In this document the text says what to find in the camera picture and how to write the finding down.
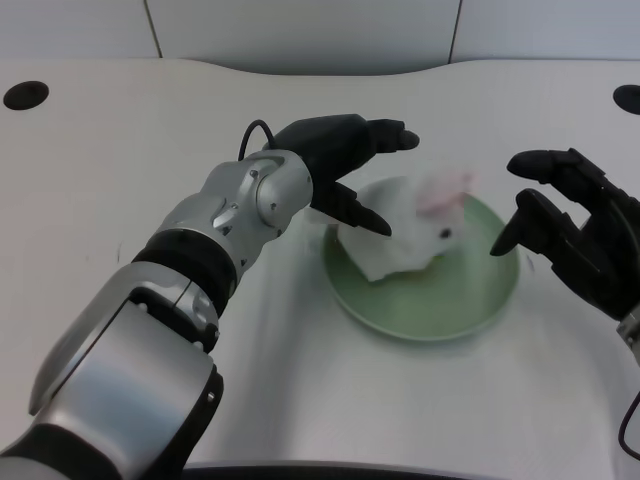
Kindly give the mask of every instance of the green plate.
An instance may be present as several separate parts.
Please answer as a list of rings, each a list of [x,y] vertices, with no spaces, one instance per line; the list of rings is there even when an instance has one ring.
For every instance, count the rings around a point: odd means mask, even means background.
[[[489,255],[504,223],[489,207],[468,195],[462,243],[420,272],[369,282],[327,229],[324,264],[333,291],[351,315],[380,332],[418,340],[449,340],[492,323],[513,292],[518,255]]]

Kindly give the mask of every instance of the white wall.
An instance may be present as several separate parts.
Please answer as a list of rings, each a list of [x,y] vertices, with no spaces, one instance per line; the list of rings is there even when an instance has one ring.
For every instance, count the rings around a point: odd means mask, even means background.
[[[640,0],[463,0],[453,61],[640,59]]]
[[[143,0],[0,0],[0,58],[156,56]]]
[[[447,63],[459,0],[148,0],[165,57],[278,74]]]
[[[0,58],[156,57],[144,1],[0,0]],[[147,1],[165,57],[264,73],[640,59],[640,0]]]

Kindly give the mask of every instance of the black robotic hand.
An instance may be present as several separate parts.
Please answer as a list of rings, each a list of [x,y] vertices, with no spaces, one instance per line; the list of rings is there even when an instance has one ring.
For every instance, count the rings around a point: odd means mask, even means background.
[[[491,254],[504,255],[521,244],[551,260],[555,274],[582,299],[614,319],[626,317],[640,302],[638,201],[574,149],[522,152],[507,169],[551,184],[591,217],[578,228],[540,192],[523,190]]]
[[[377,213],[360,205],[356,192],[336,181],[360,168],[377,153],[411,150],[418,136],[396,120],[366,121],[360,115],[308,118],[292,123],[270,148],[298,154],[313,181],[311,207],[353,227],[390,236],[391,227]]]

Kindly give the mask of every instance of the black cable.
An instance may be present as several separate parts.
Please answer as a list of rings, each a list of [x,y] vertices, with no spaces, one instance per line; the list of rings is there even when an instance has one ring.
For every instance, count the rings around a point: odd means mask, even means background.
[[[242,137],[242,143],[240,144],[240,152],[238,152],[238,161],[244,159],[244,154],[247,150],[247,143],[249,143],[249,137],[251,136],[251,132],[255,130],[256,127],[262,127],[264,130],[264,134],[267,136],[267,142],[269,143],[270,150],[276,150],[276,140],[273,138],[273,133],[271,133],[271,129],[269,125],[264,120],[254,120],[249,124],[247,130],[244,132],[244,136]]]
[[[620,221],[624,225],[625,229],[629,233],[629,239],[631,241],[631,245],[632,245],[634,253],[636,255],[636,264],[637,264],[637,267],[638,267],[638,276],[640,277],[640,245],[638,244],[638,238],[637,238],[635,232],[633,231],[633,228],[631,227],[631,224],[629,223],[629,220],[627,220],[627,217],[622,212],[622,210],[620,209],[618,204],[612,200],[611,201],[611,206],[613,208],[613,211],[618,216],[618,218],[620,219]],[[629,445],[627,445],[627,442],[625,440],[625,436],[626,436],[626,433],[627,433],[627,426],[629,425],[629,421],[631,420],[631,417],[633,417],[633,414],[636,412],[636,409],[638,408],[639,404],[640,404],[640,392],[638,392],[638,394],[636,395],[636,398],[634,398],[633,402],[631,402],[631,405],[629,406],[629,409],[627,410],[627,413],[624,414],[624,418],[622,419],[622,423],[620,423],[620,428],[618,429],[618,443],[620,444],[620,448],[622,448],[622,450],[624,450],[624,452],[627,455],[629,455],[632,458],[635,458],[638,461],[640,461],[640,453],[636,452]]]
[[[638,404],[640,404],[640,392],[638,392],[638,394],[636,395],[636,398],[633,399],[633,402],[631,402],[631,406],[629,407],[629,410],[627,410],[627,413],[625,413],[624,418],[622,419],[622,423],[620,424],[620,429],[618,430],[618,443],[620,444],[620,447],[622,448],[622,450],[624,450],[624,452],[627,455],[640,461],[640,453],[636,452],[629,445],[627,445],[627,442],[624,439],[625,434],[627,433],[627,425],[629,425],[629,420],[631,420],[631,417],[633,417],[633,414],[636,413],[636,408],[638,408]]]

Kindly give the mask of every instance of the silver robotic arm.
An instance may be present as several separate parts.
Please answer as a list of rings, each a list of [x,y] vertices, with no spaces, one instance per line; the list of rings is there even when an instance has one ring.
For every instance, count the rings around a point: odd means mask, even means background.
[[[208,355],[218,319],[264,244],[310,203],[391,234],[336,180],[376,153],[417,146],[402,122],[320,117],[268,136],[268,150],[214,168],[57,342],[0,478],[179,478],[222,397]]]

